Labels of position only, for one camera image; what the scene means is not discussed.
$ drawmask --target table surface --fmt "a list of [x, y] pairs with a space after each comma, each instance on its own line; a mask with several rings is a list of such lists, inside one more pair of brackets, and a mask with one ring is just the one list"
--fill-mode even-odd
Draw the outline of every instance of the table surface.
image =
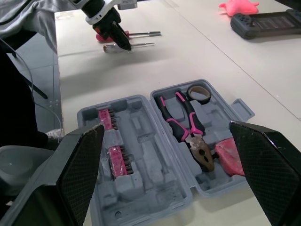
[[[229, 104], [237, 98], [243, 99], [256, 114], [250, 123], [281, 131], [301, 150], [298, 118], [180, 12], [188, 10], [189, 5], [192, 10], [193, 5], [198, 4], [194, 0], [185, 2], [187, 5], [181, 6], [175, 1], [152, 0], [139, 2], [138, 9], [120, 11], [124, 29], [131, 32], [159, 30], [163, 34], [133, 39], [133, 43], [156, 43], [153, 47], [136, 49], [134, 53], [105, 54], [80, 10], [55, 14], [65, 132], [78, 127], [76, 115], [83, 107], [136, 94], [149, 97], [156, 89], [206, 79]], [[218, 15], [218, 9], [212, 13]], [[290, 91], [289, 86], [283, 89]], [[269, 225], [248, 186], [210, 199], [192, 192], [194, 200], [190, 207], [153, 225]], [[89, 211], [85, 225], [91, 225]]]
[[[246, 74], [301, 120], [299, 34], [244, 40], [230, 26], [218, 5], [227, 0], [166, 0]], [[275, 0], [258, 1], [259, 13], [286, 11]]]

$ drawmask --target pink screwdriver handle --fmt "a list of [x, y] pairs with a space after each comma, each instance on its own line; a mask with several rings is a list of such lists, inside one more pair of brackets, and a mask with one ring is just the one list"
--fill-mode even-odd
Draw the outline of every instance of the pink screwdriver handle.
[[[126, 31], [126, 35], [129, 38], [130, 36], [130, 32]], [[100, 43], [107, 43], [107, 42], [114, 42], [113, 39], [109, 36], [107, 39], [103, 39], [102, 36], [100, 36], [99, 34], [96, 34], [96, 39], [97, 41], [99, 41]]]

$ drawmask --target gray tool case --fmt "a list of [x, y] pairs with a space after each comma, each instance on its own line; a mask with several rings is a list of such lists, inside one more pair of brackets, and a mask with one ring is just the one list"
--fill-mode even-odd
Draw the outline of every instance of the gray tool case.
[[[205, 127], [204, 141], [214, 150], [219, 141], [232, 137], [229, 121], [247, 121], [254, 116], [237, 99], [229, 106], [206, 80], [197, 80], [153, 91], [150, 100], [132, 96], [86, 107], [78, 112], [78, 125], [97, 124], [99, 110], [109, 108], [116, 116], [118, 130], [105, 131], [98, 179], [90, 202], [93, 226], [141, 226], [183, 210], [192, 203], [191, 188], [206, 197], [214, 197], [247, 184], [245, 177], [229, 176], [215, 159], [215, 170], [202, 172], [187, 145], [178, 143], [164, 121], [154, 97], [166, 99], [171, 115], [189, 128], [185, 110], [174, 95], [186, 93], [191, 85], [211, 92], [209, 103], [192, 100], [198, 119]], [[130, 154], [133, 174], [111, 176], [107, 150], [124, 146]]]

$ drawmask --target person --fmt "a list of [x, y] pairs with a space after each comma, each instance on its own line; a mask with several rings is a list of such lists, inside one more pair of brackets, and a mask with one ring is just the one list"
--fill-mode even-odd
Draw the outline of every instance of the person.
[[0, 62], [0, 147], [22, 145], [55, 150], [60, 129], [46, 134], [38, 131], [32, 92], [2, 48]]
[[0, 38], [22, 29], [43, 35], [56, 53], [55, 12], [73, 10], [67, 0], [2, 0], [0, 2]]

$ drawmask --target black remote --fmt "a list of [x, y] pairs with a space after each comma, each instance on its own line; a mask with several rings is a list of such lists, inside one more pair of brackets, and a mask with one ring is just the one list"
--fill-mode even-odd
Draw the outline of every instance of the black remote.
[[276, 36], [301, 33], [301, 12], [288, 9], [286, 12], [235, 14], [231, 18], [232, 29], [243, 39], [261, 36]]

